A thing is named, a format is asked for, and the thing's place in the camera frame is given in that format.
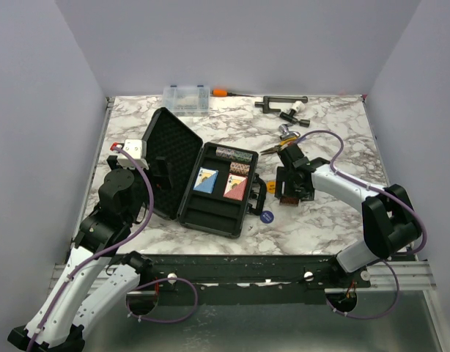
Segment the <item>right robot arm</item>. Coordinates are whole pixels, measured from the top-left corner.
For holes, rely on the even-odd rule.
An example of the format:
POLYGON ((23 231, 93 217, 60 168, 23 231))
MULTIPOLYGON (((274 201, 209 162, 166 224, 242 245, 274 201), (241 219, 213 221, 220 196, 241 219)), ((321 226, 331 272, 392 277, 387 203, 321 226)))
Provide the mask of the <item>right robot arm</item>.
POLYGON ((335 172, 324 158, 308 159, 297 144, 279 150, 277 155, 282 165, 276 171, 275 197, 280 203, 310 202, 320 191, 361 214, 363 238, 331 260, 327 272, 332 285, 346 286, 355 271, 391 257, 421 236, 403 187, 369 186, 356 177, 335 172))

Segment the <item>blue playing card deck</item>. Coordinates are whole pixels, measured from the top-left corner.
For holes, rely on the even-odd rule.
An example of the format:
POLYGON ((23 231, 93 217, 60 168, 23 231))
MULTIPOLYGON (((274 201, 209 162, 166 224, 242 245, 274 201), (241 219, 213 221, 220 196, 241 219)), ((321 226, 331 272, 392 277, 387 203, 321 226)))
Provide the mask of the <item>blue playing card deck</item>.
POLYGON ((193 190, 211 194, 213 192, 217 176, 218 170, 200 167, 193 190))

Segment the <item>orange black poker chip stack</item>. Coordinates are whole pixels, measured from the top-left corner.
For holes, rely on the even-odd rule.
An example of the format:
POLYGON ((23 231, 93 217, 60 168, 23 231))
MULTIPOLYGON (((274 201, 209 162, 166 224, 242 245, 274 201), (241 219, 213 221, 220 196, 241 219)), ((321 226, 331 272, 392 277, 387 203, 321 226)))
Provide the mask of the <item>orange black poker chip stack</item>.
POLYGON ((300 200, 297 197, 287 197, 282 196, 279 200, 280 205, 286 205, 286 206, 298 206, 300 200))

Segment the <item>red playing card deck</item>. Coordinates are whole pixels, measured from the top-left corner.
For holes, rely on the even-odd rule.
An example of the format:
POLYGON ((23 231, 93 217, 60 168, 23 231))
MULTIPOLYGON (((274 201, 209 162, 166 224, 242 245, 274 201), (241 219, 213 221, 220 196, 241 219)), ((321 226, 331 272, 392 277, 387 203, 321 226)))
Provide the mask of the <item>red playing card deck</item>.
POLYGON ((241 201, 246 191, 246 184, 246 176, 229 174, 224 190, 224 197, 241 201))

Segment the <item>orange big blind button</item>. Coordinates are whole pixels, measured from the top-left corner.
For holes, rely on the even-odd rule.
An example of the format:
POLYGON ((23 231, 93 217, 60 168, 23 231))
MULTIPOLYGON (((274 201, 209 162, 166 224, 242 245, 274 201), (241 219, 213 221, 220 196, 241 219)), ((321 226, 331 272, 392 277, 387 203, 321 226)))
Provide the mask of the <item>orange big blind button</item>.
POLYGON ((275 180, 268 181, 266 183, 266 187, 267 187, 268 193, 275 194, 275 192, 276 192, 276 181, 275 180))

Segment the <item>peach blue poker chip stack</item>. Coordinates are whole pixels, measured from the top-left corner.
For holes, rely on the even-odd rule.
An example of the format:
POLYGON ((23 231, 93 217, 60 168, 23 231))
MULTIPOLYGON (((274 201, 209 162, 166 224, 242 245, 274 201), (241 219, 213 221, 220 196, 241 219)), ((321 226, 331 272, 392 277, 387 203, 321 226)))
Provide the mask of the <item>peach blue poker chip stack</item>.
POLYGON ((237 175, 247 175, 250 171, 250 165, 242 164, 242 163, 238 163, 238 162, 232 162, 230 164, 229 171, 231 173, 234 173, 237 175))

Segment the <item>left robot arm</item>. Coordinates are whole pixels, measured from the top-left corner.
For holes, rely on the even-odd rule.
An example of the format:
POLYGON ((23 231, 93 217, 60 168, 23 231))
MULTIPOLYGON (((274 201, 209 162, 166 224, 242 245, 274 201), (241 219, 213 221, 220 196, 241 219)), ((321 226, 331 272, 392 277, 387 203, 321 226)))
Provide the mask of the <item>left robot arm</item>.
POLYGON ((81 222, 53 290, 28 323, 8 335, 8 342, 20 351, 82 351, 95 324, 121 296, 152 284, 149 260, 132 252, 123 257, 113 279, 90 291, 118 248, 139 235, 153 214, 145 158, 122 150, 114 160, 117 165, 98 190, 99 202, 81 222))

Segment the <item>black foam-lined poker case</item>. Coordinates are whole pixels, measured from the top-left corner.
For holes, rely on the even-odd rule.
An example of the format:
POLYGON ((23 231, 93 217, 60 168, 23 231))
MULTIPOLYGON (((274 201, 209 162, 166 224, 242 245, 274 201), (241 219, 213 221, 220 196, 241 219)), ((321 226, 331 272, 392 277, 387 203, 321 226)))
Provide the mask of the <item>black foam-lined poker case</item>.
POLYGON ((146 143, 147 174, 153 188, 156 215, 176 220, 191 229, 238 238, 245 215, 262 213, 267 190, 265 182, 257 174, 257 152, 204 142, 165 107, 155 110, 142 139, 146 143), (241 175, 247 177, 241 201, 224 197, 228 176, 234 174, 229 171, 230 164, 237 161, 217 156, 217 147, 253 155, 249 173, 241 175), (158 189, 155 185, 152 162, 157 156, 168 158, 175 164, 177 183, 173 189, 158 189), (218 170, 211 194, 193 190, 200 167, 218 170))

